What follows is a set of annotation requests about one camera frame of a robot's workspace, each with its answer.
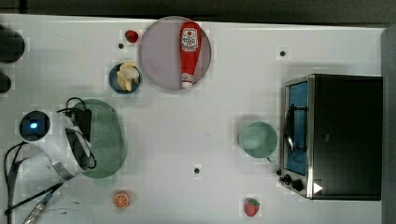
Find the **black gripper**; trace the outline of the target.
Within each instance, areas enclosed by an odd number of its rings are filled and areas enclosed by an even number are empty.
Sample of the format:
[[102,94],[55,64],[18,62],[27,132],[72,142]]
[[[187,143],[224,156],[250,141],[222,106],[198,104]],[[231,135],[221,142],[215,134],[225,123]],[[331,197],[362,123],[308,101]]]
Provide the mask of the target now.
[[83,137],[90,142],[91,141],[91,128],[92,128],[92,112],[90,109],[74,110],[75,125],[78,126]]

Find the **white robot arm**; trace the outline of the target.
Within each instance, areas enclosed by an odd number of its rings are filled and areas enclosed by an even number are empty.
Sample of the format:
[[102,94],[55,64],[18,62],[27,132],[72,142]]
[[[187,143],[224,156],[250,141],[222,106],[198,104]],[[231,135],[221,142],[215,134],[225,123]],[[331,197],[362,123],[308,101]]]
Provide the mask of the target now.
[[18,224],[36,224],[56,190],[88,169],[90,143],[70,118],[46,110],[24,115],[19,133],[37,153],[17,170],[14,217]]

